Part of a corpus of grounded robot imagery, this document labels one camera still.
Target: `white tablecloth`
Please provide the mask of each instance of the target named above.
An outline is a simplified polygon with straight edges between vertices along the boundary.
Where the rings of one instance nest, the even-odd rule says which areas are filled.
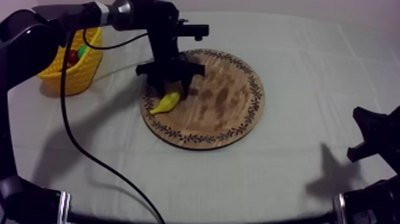
[[[345,24],[257,13],[182,13],[209,24],[202,42],[245,60],[265,89],[264,113],[239,142],[184,151],[145,126],[135,67],[151,58],[147,38],[104,52],[92,86],[67,99],[78,141],[131,179],[168,222],[279,220],[331,209],[332,196],[394,175],[379,157],[351,164],[362,141],[356,106],[390,113],[400,105],[400,38]],[[141,32],[104,29],[104,45]],[[70,192],[74,211],[130,220],[154,218],[138,195],[81,155],[68,140],[60,100],[38,77],[14,88],[10,117],[20,175]]]

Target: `round wooden board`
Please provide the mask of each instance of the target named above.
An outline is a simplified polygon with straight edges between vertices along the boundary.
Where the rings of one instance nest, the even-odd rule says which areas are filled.
[[[150,115],[160,96],[146,86],[140,100],[142,117],[156,136],[177,147],[211,150],[229,145],[255,126],[264,108],[264,88],[246,62],[212,49],[185,51],[188,61],[205,65],[189,95],[169,113]]]

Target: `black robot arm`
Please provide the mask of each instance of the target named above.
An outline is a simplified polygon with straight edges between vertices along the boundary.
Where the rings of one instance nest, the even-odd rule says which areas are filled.
[[[119,31],[146,29],[154,62],[138,70],[147,74],[149,83],[156,87],[163,79],[181,80],[188,87],[195,72],[204,74],[202,65],[180,61],[177,38],[193,36],[200,40],[208,35],[208,26],[184,25],[170,2],[116,0],[112,5],[47,5],[8,16],[0,23],[0,203],[7,218],[21,224],[65,223],[70,198],[65,192],[41,188],[18,176],[7,92],[46,69],[58,46],[66,45],[78,21],[79,29],[107,25]]]

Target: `yellow banana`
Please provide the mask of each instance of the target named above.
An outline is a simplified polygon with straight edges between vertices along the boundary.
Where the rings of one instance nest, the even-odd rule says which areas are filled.
[[[170,94],[166,94],[158,103],[158,105],[150,111],[150,114],[158,114],[162,112],[171,111],[176,104],[178,104],[180,99],[179,92],[172,92]]]

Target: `cable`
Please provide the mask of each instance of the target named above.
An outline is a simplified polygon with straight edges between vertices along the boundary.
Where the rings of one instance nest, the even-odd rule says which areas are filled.
[[[66,106],[65,106],[65,77],[67,75],[67,57],[70,53],[71,50],[71,46],[72,46],[72,42],[76,33],[76,30],[78,28],[78,24],[80,23],[80,19],[82,17],[82,14],[80,15],[80,18],[77,21],[77,26],[76,28],[70,33],[70,36],[68,37],[68,42],[67,42],[67,46],[65,48],[65,54],[64,54],[64,60],[62,61],[62,71],[61,71],[61,114],[62,114],[62,120],[64,122],[64,126],[65,126],[65,130],[67,131],[67,135],[68,137],[71,139],[71,142],[74,144],[74,146],[83,154],[85,155],[87,158],[93,160],[94,162],[98,163],[100,166],[106,168],[108,171],[110,171],[111,173],[115,174],[116,176],[118,176],[119,178],[121,178],[123,181],[125,181],[129,186],[131,186],[151,207],[151,209],[153,209],[153,211],[155,212],[155,214],[157,215],[157,218],[159,219],[161,224],[165,224],[165,221],[162,217],[162,215],[159,213],[159,211],[157,210],[157,208],[153,205],[153,203],[150,201],[150,199],[135,185],[133,184],[129,179],[127,179],[124,175],[122,175],[121,173],[119,173],[118,171],[116,171],[115,169],[113,169],[112,167],[110,167],[109,165],[105,164],[104,162],[102,162],[101,160],[97,159],[96,157],[92,156],[90,153],[88,153],[85,149],[83,149],[79,143],[76,141],[74,135],[72,134],[71,131],[71,127],[68,121],[68,116],[67,116],[67,110],[66,110]]]
[[[125,41],[123,43],[120,43],[120,44],[117,44],[117,45],[114,45],[114,46],[93,46],[93,45],[89,44],[89,41],[86,39],[86,29],[83,30],[83,41],[85,42],[85,44],[88,47],[96,49],[96,50],[109,50],[109,49],[119,48],[120,46],[127,45],[128,43],[131,43],[131,42],[133,42],[133,41],[135,41],[135,40],[137,40],[139,38],[142,38],[144,36],[147,36],[147,33],[143,33],[143,34],[141,34],[139,36],[136,36],[136,37],[134,37],[134,38],[132,38],[132,39],[130,39],[128,41]]]

